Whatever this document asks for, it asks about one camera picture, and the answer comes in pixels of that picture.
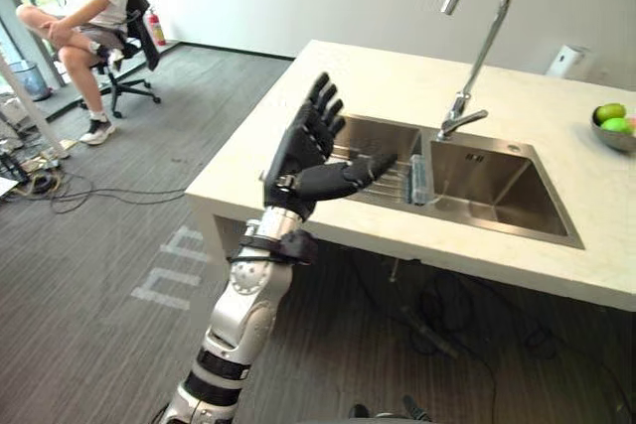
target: shorts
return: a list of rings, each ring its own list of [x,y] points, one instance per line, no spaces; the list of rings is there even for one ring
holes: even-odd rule
[[[115,34],[115,32],[110,29],[94,24],[80,25],[79,31],[94,42],[104,45],[107,49],[123,50],[123,42],[121,39],[125,39],[126,37],[126,34],[123,32]]]

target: fruit bowl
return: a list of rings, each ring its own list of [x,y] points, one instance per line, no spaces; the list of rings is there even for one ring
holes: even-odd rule
[[[596,109],[592,112],[590,120],[592,131],[596,137],[610,148],[617,149],[618,151],[624,151],[626,153],[633,153],[636,151],[636,137],[627,133],[618,133],[616,131],[607,131],[602,129],[596,119]]]

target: green apple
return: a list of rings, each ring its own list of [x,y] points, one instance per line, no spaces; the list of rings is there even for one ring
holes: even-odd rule
[[[600,125],[602,129],[606,129],[607,131],[614,131],[617,133],[627,133],[632,134],[634,129],[632,128],[629,121],[625,118],[609,118],[604,121],[603,124]]]
[[[625,117],[625,105],[620,103],[607,103],[596,109],[596,119],[599,124],[603,124],[605,121],[611,118],[623,118]]]

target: white pole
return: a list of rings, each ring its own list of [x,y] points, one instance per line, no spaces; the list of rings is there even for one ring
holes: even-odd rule
[[[42,113],[40,113],[40,110],[31,99],[31,96],[29,96],[29,93],[27,93],[24,85],[15,77],[2,55],[0,55],[0,72],[2,72],[2,76],[4,76],[4,79],[13,88],[16,95],[20,99],[20,102],[24,106],[24,109],[27,110],[27,113],[29,113],[29,116],[31,116],[33,122],[36,123],[36,126],[38,127],[42,135],[47,138],[49,144],[51,144],[55,152],[58,153],[58,157],[69,157],[69,152],[62,147],[62,145],[58,141],[56,134],[53,132],[53,129],[51,129],[51,126],[49,126],[47,120],[44,118],[44,116],[42,116]]]

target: fire extinguisher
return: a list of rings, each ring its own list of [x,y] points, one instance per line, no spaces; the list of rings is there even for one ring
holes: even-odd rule
[[[154,9],[150,9],[150,15],[148,16],[148,24],[150,24],[150,31],[155,39],[157,45],[166,45],[166,38],[163,36],[163,30],[161,29],[161,23],[159,23],[159,17],[155,14]]]

